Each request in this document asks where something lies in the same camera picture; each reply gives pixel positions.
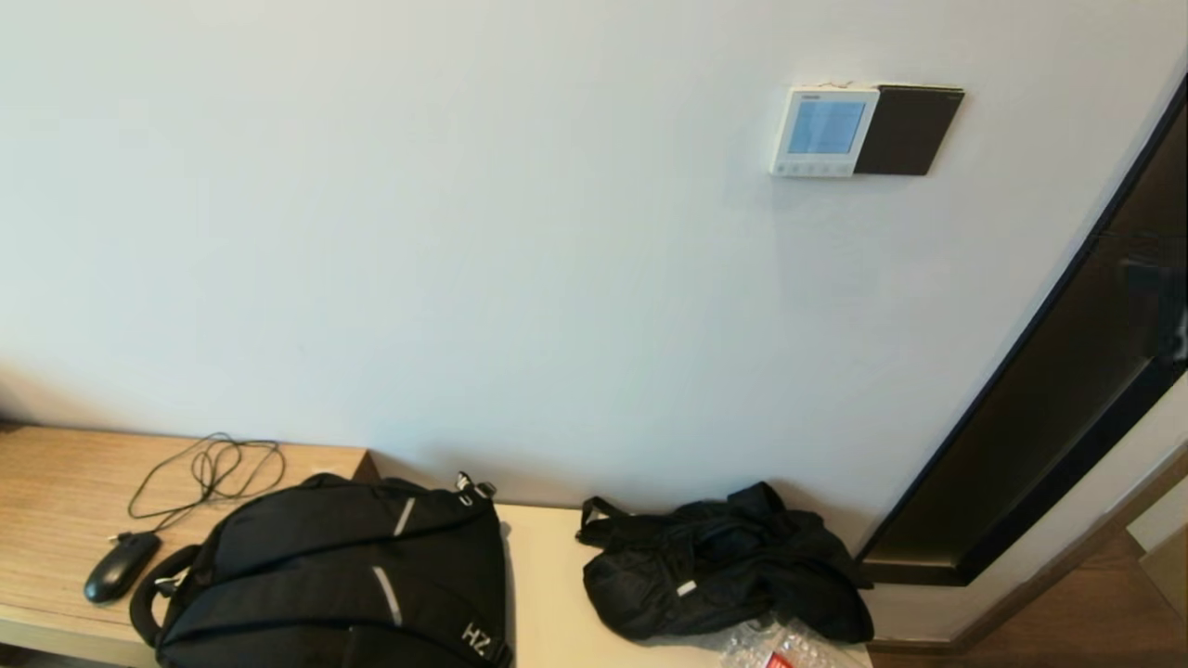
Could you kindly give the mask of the crumpled black soft bag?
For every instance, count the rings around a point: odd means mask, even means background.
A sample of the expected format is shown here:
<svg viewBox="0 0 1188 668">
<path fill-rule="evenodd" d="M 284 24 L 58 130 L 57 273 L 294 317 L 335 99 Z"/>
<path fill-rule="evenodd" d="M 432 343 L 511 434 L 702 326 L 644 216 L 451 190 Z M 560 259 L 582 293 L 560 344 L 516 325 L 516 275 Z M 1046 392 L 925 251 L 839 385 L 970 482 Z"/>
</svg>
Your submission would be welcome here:
<svg viewBox="0 0 1188 668">
<path fill-rule="evenodd" d="M 583 587 L 604 625 L 627 641 L 720 634 L 756 619 L 798 620 L 862 644 L 872 584 L 819 513 L 786 508 L 767 483 L 669 513 L 583 503 L 576 540 L 598 548 Z"/>
</svg>

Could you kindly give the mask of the white wall thermostat blue display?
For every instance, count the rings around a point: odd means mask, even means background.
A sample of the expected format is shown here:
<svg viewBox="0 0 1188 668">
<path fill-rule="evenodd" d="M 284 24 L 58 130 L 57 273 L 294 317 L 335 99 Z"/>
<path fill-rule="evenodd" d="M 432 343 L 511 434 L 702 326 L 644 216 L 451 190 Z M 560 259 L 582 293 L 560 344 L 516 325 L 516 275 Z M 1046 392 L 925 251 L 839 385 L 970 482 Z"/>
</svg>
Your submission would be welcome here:
<svg viewBox="0 0 1188 668">
<path fill-rule="evenodd" d="M 876 87 L 794 87 L 767 172 L 779 178 L 848 178 L 880 97 Z"/>
</svg>

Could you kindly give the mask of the black computer mouse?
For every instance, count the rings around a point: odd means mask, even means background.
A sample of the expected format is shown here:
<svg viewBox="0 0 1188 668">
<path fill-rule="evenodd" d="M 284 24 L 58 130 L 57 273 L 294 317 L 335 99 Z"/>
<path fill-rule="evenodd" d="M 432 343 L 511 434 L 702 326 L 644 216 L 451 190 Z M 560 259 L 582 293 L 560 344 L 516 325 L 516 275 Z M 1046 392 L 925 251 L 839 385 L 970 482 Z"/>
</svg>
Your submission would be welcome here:
<svg viewBox="0 0 1188 668">
<path fill-rule="evenodd" d="M 119 532 L 110 537 L 110 550 L 86 578 L 86 600 L 101 606 L 126 595 L 160 549 L 162 538 L 156 532 Z"/>
</svg>

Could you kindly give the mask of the black wall switch panel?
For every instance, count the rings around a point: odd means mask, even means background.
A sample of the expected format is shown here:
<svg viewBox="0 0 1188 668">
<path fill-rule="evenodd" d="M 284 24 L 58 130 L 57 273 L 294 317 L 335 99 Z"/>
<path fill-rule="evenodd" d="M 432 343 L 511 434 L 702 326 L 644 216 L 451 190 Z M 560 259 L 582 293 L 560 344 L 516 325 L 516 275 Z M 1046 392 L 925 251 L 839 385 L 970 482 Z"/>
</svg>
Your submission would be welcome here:
<svg viewBox="0 0 1188 668">
<path fill-rule="evenodd" d="M 879 84 L 854 174 L 925 176 L 966 96 L 959 87 Z"/>
</svg>

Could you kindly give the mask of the white low cabinet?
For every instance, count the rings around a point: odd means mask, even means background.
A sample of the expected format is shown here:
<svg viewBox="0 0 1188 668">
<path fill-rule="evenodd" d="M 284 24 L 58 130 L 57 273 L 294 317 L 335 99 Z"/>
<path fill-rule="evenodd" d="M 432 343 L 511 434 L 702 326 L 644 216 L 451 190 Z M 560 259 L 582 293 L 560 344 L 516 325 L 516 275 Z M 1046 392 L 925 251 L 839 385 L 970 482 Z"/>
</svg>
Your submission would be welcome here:
<svg viewBox="0 0 1188 668">
<path fill-rule="evenodd" d="M 508 542 L 516 668 L 722 668 L 731 634 L 638 644 L 600 622 L 583 588 L 598 549 L 575 537 L 579 510 L 499 504 L 497 513 Z"/>
</svg>

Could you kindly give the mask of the clear plastic bottle red label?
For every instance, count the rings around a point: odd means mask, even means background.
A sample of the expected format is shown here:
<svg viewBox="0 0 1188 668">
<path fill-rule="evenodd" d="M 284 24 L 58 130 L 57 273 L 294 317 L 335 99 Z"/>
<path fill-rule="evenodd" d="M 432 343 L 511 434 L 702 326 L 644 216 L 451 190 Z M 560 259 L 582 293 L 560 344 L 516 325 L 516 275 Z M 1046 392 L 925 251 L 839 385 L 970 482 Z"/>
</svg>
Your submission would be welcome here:
<svg viewBox="0 0 1188 668">
<path fill-rule="evenodd" d="M 729 630 L 718 668 L 873 668 L 862 644 L 839 644 L 794 619 L 742 623 Z"/>
</svg>

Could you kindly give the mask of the dark brown door frame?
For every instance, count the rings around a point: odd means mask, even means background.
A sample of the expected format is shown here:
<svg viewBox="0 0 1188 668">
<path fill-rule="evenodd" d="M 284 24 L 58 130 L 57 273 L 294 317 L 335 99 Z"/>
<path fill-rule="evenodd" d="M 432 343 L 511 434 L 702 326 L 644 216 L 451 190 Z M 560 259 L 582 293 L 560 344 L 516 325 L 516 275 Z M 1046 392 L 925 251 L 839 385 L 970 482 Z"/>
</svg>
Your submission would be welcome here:
<svg viewBox="0 0 1188 668">
<path fill-rule="evenodd" d="M 862 549 L 963 587 L 1188 372 L 1188 73 L 1051 291 Z"/>
</svg>

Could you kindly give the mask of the black backpack with grey stripes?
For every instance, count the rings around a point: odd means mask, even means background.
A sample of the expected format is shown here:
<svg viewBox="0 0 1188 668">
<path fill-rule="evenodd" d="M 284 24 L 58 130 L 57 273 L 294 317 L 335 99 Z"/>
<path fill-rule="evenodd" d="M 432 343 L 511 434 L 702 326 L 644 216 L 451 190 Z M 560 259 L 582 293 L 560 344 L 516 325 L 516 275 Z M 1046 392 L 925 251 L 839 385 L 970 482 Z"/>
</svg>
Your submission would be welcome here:
<svg viewBox="0 0 1188 668">
<path fill-rule="evenodd" d="M 314 475 L 148 572 L 132 626 L 160 668 L 512 668 L 494 494 Z"/>
</svg>

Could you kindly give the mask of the light wooden desk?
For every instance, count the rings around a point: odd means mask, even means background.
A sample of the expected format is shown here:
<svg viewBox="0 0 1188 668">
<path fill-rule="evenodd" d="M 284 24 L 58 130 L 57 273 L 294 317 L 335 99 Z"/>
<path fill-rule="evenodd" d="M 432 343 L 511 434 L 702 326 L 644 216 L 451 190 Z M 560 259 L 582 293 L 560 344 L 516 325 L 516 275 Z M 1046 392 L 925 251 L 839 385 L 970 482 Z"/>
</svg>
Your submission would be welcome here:
<svg viewBox="0 0 1188 668">
<path fill-rule="evenodd" d="M 0 661 L 7 647 L 157 668 L 127 597 L 84 584 L 120 532 L 154 532 L 157 559 L 206 540 L 251 494 L 327 472 L 375 483 L 364 448 L 232 437 L 0 427 Z"/>
</svg>

